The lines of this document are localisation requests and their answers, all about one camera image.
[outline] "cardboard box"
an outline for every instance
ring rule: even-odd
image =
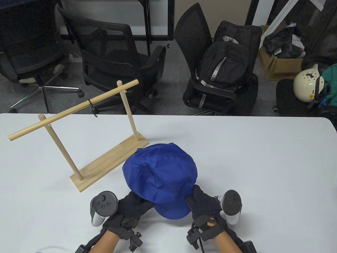
[[[263,33],[267,28],[268,26],[262,26]],[[282,29],[283,27],[279,26],[276,31]],[[302,71],[301,64],[303,59],[278,59],[274,55],[270,57],[263,47],[259,50],[258,56],[265,77],[269,80],[279,81],[281,79],[295,79],[297,74]]]

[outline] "vertical wooden post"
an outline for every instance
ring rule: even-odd
[[[123,83],[122,83],[121,80],[117,81],[117,86],[118,87],[120,87],[122,85],[123,85]],[[129,117],[129,121],[130,121],[130,124],[131,124],[131,127],[132,127],[133,134],[134,134],[134,136],[136,138],[136,141],[139,141],[139,137],[137,135],[137,129],[136,129],[136,126],[135,126],[133,118],[132,118],[132,113],[131,113],[129,102],[127,101],[125,92],[121,91],[120,95],[121,95],[121,98],[122,98],[122,101],[123,101],[123,104],[124,104],[124,107],[125,107],[125,110],[126,110],[126,114]]]
[[[39,114],[39,119],[42,121],[42,120],[46,119],[46,117],[45,117],[45,115],[43,113],[41,113],[41,114]],[[83,177],[82,177],[81,173],[79,172],[78,168],[76,167],[76,165],[72,161],[72,159],[71,159],[70,155],[68,154],[67,150],[64,148],[64,146],[63,146],[62,142],[60,141],[59,137],[56,135],[54,129],[52,128],[52,125],[49,124],[49,125],[45,126],[45,128],[46,128],[47,132],[49,133],[50,137],[55,142],[56,146],[61,151],[61,153],[64,156],[64,158],[69,163],[70,167],[72,168],[72,170],[74,171],[74,173],[76,174],[76,176],[78,177],[78,179],[80,181],[82,181]]]

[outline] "white helmet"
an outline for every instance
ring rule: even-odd
[[[294,80],[295,96],[302,102],[311,102],[324,87],[324,78],[320,76],[318,64],[300,72]]]

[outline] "wooden dowel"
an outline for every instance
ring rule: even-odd
[[[121,87],[122,85],[123,85],[123,83],[122,83],[121,80],[117,81],[118,87]],[[121,95],[121,98],[122,98],[122,101],[123,101],[123,104],[124,104],[124,107],[125,107],[125,110],[126,110],[126,114],[129,118],[133,134],[136,138],[136,141],[139,141],[139,137],[137,135],[137,129],[136,129],[136,126],[135,126],[133,118],[132,118],[132,113],[131,113],[131,110],[130,110],[129,102],[127,101],[126,95],[123,91],[120,92],[120,95]]]
[[[39,119],[45,120],[46,117],[44,114],[39,114]],[[79,172],[78,168],[76,167],[76,165],[74,164],[73,160],[71,159],[70,155],[68,154],[67,150],[64,148],[62,142],[60,141],[59,137],[56,135],[54,129],[52,128],[52,126],[49,124],[47,126],[45,126],[47,132],[49,133],[50,137],[53,139],[53,141],[55,142],[56,146],[59,148],[59,150],[61,151],[62,155],[64,156],[64,158],[67,160],[67,162],[69,163],[70,167],[72,168],[73,172],[75,173],[75,175],[77,176],[77,178],[82,181],[83,177],[81,175],[81,173]]]
[[[123,90],[127,90],[127,89],[129,89],[129,88],[137,85],[138,83],[139,82],[138,82],[137,79],[133,80],[133,81],[127,83],[127,84],[124,84],[121,87],[117,87],[117,88],[115,88],[113,90],[110,90],[110,91],[108,91],[106,93],[103,93],[103,94],[101,94],[99,96],[96,96],[96,97],[90,99],[90,101],[92,102],[92,104],[101,102],[102,100],[107,99],[108,97],[111,97],[111,96],[113,96],[113,95],[115,95],[115,94],[117,94],[117,93],[119,93],[119,92],[121,92]],[[78,104],[78,105],[76,105],[74,107],[71,107],[71,108],[69,108],[69,109],[67,109],[67,110],[65,110],[63,112],[60,112],[60,113],[58,113],[58,114],[56,114],[54,116],[51,116],[51,117],[49,117],[49,118],[47,118],[45,120],[42,120],[41,122],[38,122],[38,123],[36,123],[34,125],[31,125],[31,126],[25,128],[25,129],[22,129],[22,130],[14,133],[14,134],[11,134],[11,135],[8,136],[8,139],[10,139],[11,141],[13,141],[13,140],[15,140],[15,139],[17,139],[19,137],[22,137],[22,136],[24,136],[24,135],[26,135],[28,133],[31,133],[31,132],[33,132],[33,131],[41,128],[41,127],[45,127],[45,126],[49,125],[50,123],[53,123],[53,122],[55,122],[55,121],[57,121],[59,119],[62,119],[65,116],[73,114],[74,112],[82,110],[82,109],[84,109],[84,108],[86,108],[88,106],[90,106],[89,101],[85,101],[85,102],[83,102],[81,104]]]

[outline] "hand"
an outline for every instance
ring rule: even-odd
[[[132,191],[125,198],[118,201],[117,211],[103,224],[103,229],[115,233],[121,239],[129,239],[129,231],[138,225],[142,215],[155,206]]]
[[[192,211],[193,220],[202,215],[209,217],[220,215],[221,206],[219,201],[204,193],[198,185],[194,185],[193,195],[188,195],[185,201]]]
[[[206,193],[204,193],[198,185],[193,186],[193,195],[188,195],[186,197],[186,203],[192,211],[192,218],[195,223],[202,231],[209,230],[215,225],[219,225],[216,228],[216,234],[212,237],[219,235],[221,232],[226,231],[236,245],[242,243],[242,240],[236,235],[236,233],[231,230],[225,219],[220,216],[221,206],[220,202]]]

